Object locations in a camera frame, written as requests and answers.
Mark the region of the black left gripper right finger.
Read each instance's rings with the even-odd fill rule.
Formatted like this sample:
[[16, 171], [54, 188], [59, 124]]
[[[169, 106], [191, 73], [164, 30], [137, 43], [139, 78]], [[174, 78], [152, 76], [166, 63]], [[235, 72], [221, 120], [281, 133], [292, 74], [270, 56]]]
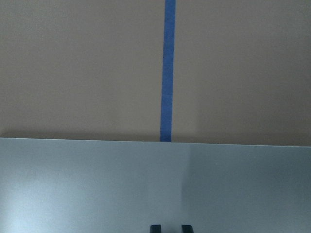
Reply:
[[194, 229], [191, 225], [181, 225], [182, 233], [194, 233]]

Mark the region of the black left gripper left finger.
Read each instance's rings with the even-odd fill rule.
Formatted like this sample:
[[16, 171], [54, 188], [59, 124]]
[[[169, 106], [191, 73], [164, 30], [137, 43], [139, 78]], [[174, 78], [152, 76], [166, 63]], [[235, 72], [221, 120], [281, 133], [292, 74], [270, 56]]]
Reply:
[[160, 224], [151, 225], [150, 233], [161, 233], [161, 225]]

